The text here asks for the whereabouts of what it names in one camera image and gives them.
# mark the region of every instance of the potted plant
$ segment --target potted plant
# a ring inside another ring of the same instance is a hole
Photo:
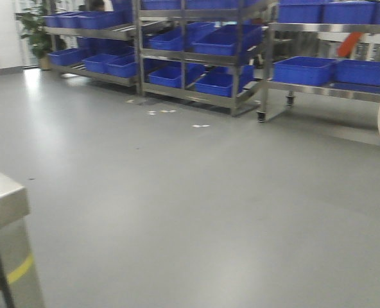
[[[38,58],[39,67],[43,70],[50,69],[48,53],[53,51],[51,36],[44,30],[46,23],[43,16],[48,14],[46,0],[32,0],[35,5],[25,8],[20,16],[23,25],[22,39],[28,39],[31,52]],[[59,49],[65,49],[65,42],[58,40]]]

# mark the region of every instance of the metal frame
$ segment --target metal frame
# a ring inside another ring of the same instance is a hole
[[[181,0],[180,10],[142,10],[141,0],[134,0],[135,8],[135,23],[136,28],[141,29],[145,21],[178,21],[181,25],[182,36],[186,41],[186,24],[190,21],[236,21],[237,22],[237,46],[236,56],[218,56],[204,55],[191,53],[186,51],[165,51],[148,49],[143,47],[143,33],[138,33],[138,61],[141,67],[141,91],[145,95],[147,92],[171,96],[174,98],[185,99],[189,101],[197,101],[207,103],[219,107],[230,109],[232,116],[239,114],[239,110],[243,103],[246,103],[259,89],[257,82],[250,89],[238,93],[239,77],[241,66],[248,63],[249,59],[258,55],[263,48],[263,45],[252,47],[246,56],[240,57],[242,37],[243,37],[243,21],[256,16],[260,10],[264,10],[270,3],[275,3],[277,0],[259,1],[248,8],[244,7],[245,0],[239,0],[239,7],[230,10],[187,10],[186,1]],[[181,89],[153,85],[146,81],[146,73],[143,69],[143,60],[145,58],[153,58],[158,60],[177,61],[182,63],[182,86]],[[233,68],[233,93],[231,98],[215,96],[210,94],[199,93],[191,90],[192,86],[186,85],[186,63],[198,63],[203,65],[217,65]]]
[[[147,22],[143,25],[143,31],[147,33],[154,33],[165,28],[165,22],[154,21]],[[46,32],[52,35],[74,35],[79,37],[94,37],[97,39],[112,39],[112,40],[133,40],[135,37],[136,29],[134,24],[122,24],[120,26],[102,29],[102,30],[89,30],[89,29],[69,29],[69,28],[50,28],[45,27]]]
[[[261,94],[261,104],[257,111],[258,121],[263,123],[267,118],[268,91],[270,89],[286,90],[287,106],[291,107],[294,103],[294,92],[333,96],[337,98],[357,99],[361,101],[371,101],[380,103],[380,94],[369,92],[359,92],[352,90],[340,90],[324,87],[312,87],[307,85],[297,85],[292,83],[280,83],[271,81],[271,68],[273,63],[273,50],[276,31],[297,31],[297,32],[363,32],[380,33],[380,25],[375,24],[281,24],[271,23],[268,28],[266,38],[266,59],[264,63],[264,80]]]
[[[26,189],[0,173],[0,290],[7,308],[44,308],[24,217]]]
[[[124,85],[126,87],[132,87],[137,83],[137,76],[131,78],[121,78],[109,74],[90,72],[86,70],[86,67],[83,63],[77,63],[70,66],[60,66],[52,64],[51,68],[54,71],[58,71],[62,74],[73,74],[84,77],[90,77],[104,82],[115,83],[116,85]]]
[[[56,11],[55,1],[47,0],[49,6],[49,12],[54,13]],[[168,23],[162,21],[150,21],[145,22],[140,28],[139,33],[155,33],[161,29],[168,26]],[[59,35],[71,35],[71,36],[82,36],[82,37],[93,37],[97,39],[112,39],[112,40],[134,40],[135,45],[137,43],[137,32],[136,32],[135,23],[122,24],[120,26],[115,26],[108,29],[102,30],[88,30],[88,29],[69,29],[69,28],[50,28],[45,27],[46,32],[51,34],[53,41],[53,50],[57,50],[57,38]],[[132,78],[120,78],[117,76],[112,76],[109,74],[100,74],[90,71],[86,71],[83,64],[74,64],[70,66],[60,66],[60,65],[51,65],[51,69],[59,72],[60,74],[75,74],[84,77],[94,78],[96,80],[101,80],[104,82],[115,83],[118,85],[123,85],[131,87],[136,85],[138,93],[141,93],[141,82],[139,82],[139,75]]]
[[[139,18],[142,21],[239,21],[241,22],[254,18],[259,11],[276,3],[277,0],[264,0],[244,7],[244,0],[240,0],[239,8],[217,9],[217,10],[186,10],[182,6],[181,10],[139,10]]]

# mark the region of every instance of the orange object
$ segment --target orange object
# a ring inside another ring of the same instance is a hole
[[[337,49],[338,56],[348,56],[351,54],[352,49],[358,43],[359,39],[364,33],[353,32],[344,40],[341,46]]]

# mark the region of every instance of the person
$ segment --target person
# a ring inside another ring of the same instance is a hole
[[[104,2],[104,0],[92,0],[92,2],[91,2],[91,10],[92,11],[104,12],[105,11],[105,2]]]

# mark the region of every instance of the yellow stripe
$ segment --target yellow stripe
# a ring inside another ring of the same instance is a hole
[[[8,283],[9,284],[14,284],[17,282],[20,278],[25,276],[25,274],[30,270],[31,266],[33,265],[33,255],[29,254],[26,260],[14,271],[12,271],[8,275]]]

